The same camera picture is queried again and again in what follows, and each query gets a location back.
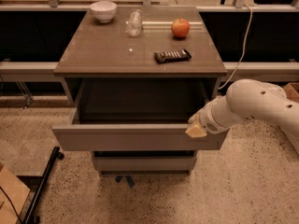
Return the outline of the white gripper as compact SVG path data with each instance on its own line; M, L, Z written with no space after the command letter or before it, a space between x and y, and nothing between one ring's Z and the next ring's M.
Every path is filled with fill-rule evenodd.
M191 138L201 138L207 135L206 131L209 133L227 131L238 123L238 116L228 106L226 98L221 97L207 103L200 111L192 115L188 122L192 125L187 128L185 133Z

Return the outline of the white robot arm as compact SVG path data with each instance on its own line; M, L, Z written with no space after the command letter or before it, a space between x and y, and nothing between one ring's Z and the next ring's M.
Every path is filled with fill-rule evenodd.
M185 133L205 137L254 119L278 126L299 153L299 104L278 85L253 79L234 82L224 96L208 102L189 118Z

